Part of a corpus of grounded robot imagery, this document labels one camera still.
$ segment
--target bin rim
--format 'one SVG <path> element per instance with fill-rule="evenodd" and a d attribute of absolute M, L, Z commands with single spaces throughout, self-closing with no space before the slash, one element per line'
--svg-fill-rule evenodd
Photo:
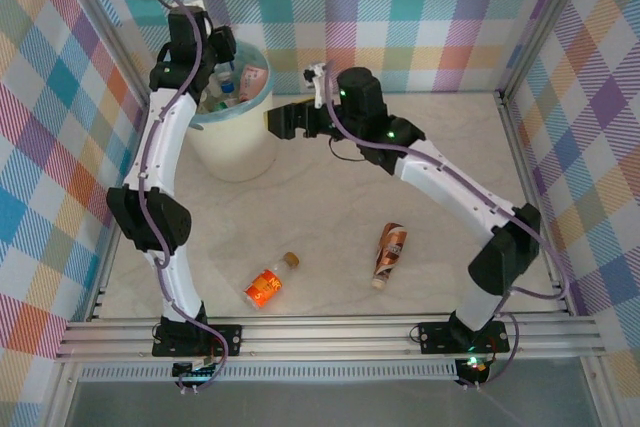
<path fill-rule="evenodd" d="M 271 63 L 267 56 L 255 45 L 250 44 L 249 42 L 243 42 L 242 40 L 237 41 L 239 48 L 252 48 L 255 49 L 260 55 L 264 58 L 265 63 L 267 65 L 267 82 L 264 84 L 264 87 L 260 91 L 260 93 L 255 96 L 251 100 L 247 100 L 246 102 L 242 102 L 240 104 L 234 105 L 233 107 L 227 110 L 220 110 L 218 112 L 209 112 L 208 114 L 195 114 L 189 123 L 189 127 L 196 130 L 204 130 L 201 124 L 211 124 L 214 122 L 223 122 L 225 120 L 234 119 L 236 117 L 241 116 L 242 114 L 249 112 L 254 107 L 257 107 L 264 99 L 267 98 L 273 91 L 273 84 L 275 75 L 273 73 L 273 69 L 271 68 Z"/>

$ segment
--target colorful plaid backdrop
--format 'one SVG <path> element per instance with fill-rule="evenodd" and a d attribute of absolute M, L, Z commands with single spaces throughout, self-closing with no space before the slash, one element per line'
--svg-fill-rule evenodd
<path fill-rule="evenodd" d="M 167 41 L 155 0 L 102 0 L 146 75 Z M 494 90 L 537 0 L 205 0 L 267 52 L 276 93 L 306 91 L 313 60 L 364 65 L 386 91 Z"/>
<path fill-rule="evenodd" d="M 142 110 L 77 0 L 0 0 L 0 426 L 34 425 Z"/>
<path fill-rule="evenodd" d="M 570 0 L 514 115 L 581 313 L 640 419 L 640 0 Z"/>

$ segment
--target bottle cap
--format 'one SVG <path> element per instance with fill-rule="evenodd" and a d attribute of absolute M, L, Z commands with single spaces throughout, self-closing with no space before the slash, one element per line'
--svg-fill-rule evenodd
<path fill-rule="evenodd" d="M 378 290 L 384 289 L 386 285 L 387 285 L 387 283 L 384 280 L 371 279 L 371 286 L 375 287 Z"/>
<path fill-rule="evenodd" d="M 231 82 L 230 80 L 225 80 L 220 84 L 220 90 L 222 90 L 224 94 L 230 94 L 231 92 L 233 92 L 233 82 Z"/>
<path fill-rule="evenodd" d="M 282 258 L 292 269 L 295 269 L 300 264 L 300 259 L 298 259 L 298 256 L 293 252 L 287 252 Z"/>

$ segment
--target trash bin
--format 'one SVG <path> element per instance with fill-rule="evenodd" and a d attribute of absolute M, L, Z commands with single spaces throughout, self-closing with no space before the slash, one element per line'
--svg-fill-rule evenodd
<path fill-rule="evenodd" d="M 227 110 L 196 114 L 187 130 L 187 141 L 215 177 L 242 182 L 266 172 L 276 158 L 277 139 L 269 133 L 264 113 L 273 107 L 274 75 L 266 57 L 246 42 L 237 42 L 234 84 L 246 64 L 267 69 L 267 82 L 253 99 Z"/>

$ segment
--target marble floor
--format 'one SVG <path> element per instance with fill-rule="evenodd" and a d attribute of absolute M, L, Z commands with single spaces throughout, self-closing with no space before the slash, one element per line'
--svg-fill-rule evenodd
<path fill-rule="evenodd" d="M 516 205 L 524 194 L 490 94 L 387 95 L 390 113 L 407 117 L 454 164 Z M 291 98 L 279 97 L 274 105 Z M 358 157 L 352 144 L 336 152 Z M 278 144 L 271 168 L 230 184 L 201 168 L 185 142 L 176 195 L 193 217 L 188 256 L 210 316 L 256 312 L 243 289 L 287 251 L 297 272 L 260 311 L 264 315 L 448 313 L 464 294 L 467 265 L 479 251 L 456 218 L 414 187 L 367 162 L 336 159 L 326 138 Z M 404 251 L 383 291 L 371 287 L 378 238 L 387 222 L 408 230 Z M 550 293 L 537 259 L 517 284 Z M 517 295 L 506 310 L 550 311 L 555 302 Z M 162 312 L 155 273 L 126 238 L 120 239 L 102 318 L 157 317 Z"/>

